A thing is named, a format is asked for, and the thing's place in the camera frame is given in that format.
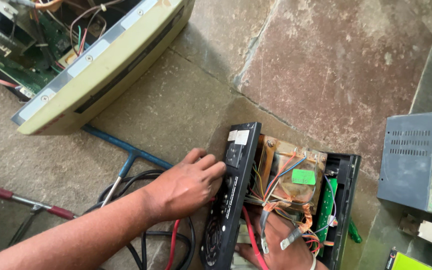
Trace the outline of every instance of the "hand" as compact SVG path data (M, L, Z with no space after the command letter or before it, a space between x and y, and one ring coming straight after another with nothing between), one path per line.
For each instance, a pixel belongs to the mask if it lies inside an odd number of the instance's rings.
M263 208L261 207L248 208L251 225L259 235L261 235L259 219L262 210ZM281 250L281 241L283 241L294 229L294 225L289 220L281 218L273 212L269 214L264 229L269 253L264 254L261 252L261 255L269 269L309 270L313 265L313 255L309 251L308 246L302 237L296 239L296 241L291 243L285 250ZM257 268L262 269L250 244L237 243L235 250L241 255L241 257L254 264ZM328 268L318 261L316 263L316 269L327 270Z
M225 172L226 165L214 155L207 155L202 148L191 150L183 161L143 188L153 202L154 214L159 214L157 221L193 214L218 192Z

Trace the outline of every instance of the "black front panel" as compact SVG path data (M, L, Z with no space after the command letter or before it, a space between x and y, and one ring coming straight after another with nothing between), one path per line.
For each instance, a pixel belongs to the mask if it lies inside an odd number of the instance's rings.
M225 270L231 266L260 132L258 122L231 126L224 156L226 174L211 207L199 252L205 269Z

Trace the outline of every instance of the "green sticker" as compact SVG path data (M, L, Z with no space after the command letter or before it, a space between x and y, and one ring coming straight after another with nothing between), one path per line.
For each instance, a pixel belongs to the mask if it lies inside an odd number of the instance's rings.
M316 184L315 172L305 169L293 169L291 181L295 184L314 185Z

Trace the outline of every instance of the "circuit board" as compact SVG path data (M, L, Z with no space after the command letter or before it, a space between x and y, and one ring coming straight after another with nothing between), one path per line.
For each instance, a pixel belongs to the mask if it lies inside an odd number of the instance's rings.
M70 39L65 34L66 30L42 14L39 15L39 23L44 31L48 48L57 61L71 47ZM43 63L45 63L43 53L39 47L34 45L23 55L5 57L0 54L0 70L34 95L38 94L59 73L54 68L43 69Z
M336 189L338 187L338 181L336 178L329 178L329 183L331 183L331 187L333 187L334 195L336 195ZM322 205L321 205L321 212L319 213L318 217L318 223L316 224L316 230L319 230L323 227L325 227L330 221L331 221L331 213L333 212L333 194L331 193L331 190L329 189L329 186L326 185L324 189L324 193L322 195ZM326 240L326 236L328 234L328 228L325 228L324 230L321 230L320 232L317 232L316 235L319 238L319 241L322 243ZM322 250L319 252L319 256L323 256Z

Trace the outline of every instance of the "concrete floor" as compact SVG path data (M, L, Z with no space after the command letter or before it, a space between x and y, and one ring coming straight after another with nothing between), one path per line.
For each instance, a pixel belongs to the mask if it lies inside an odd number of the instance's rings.
M351 215L366 240L381 212L386 118L409 113L431 46L432 1L197 0L170 48L91 124L173 164L193 147L221 156L230 125L249 121L295 144L359 154ZM84 212L126 154L85 132L23 136L9 120L19 107L0 86L0 187ZM149 168L137 161L130 175ZM28 211L0 200L0 250ZM198 241L206 214L193 216ZM43 213L28 236L62 222ZM147 243L149 268L163 268L169 241ZM366 246L348 240L342 268L369 269ZM103 267L135 263L124 249ZM191 268L202 268L197 255Z

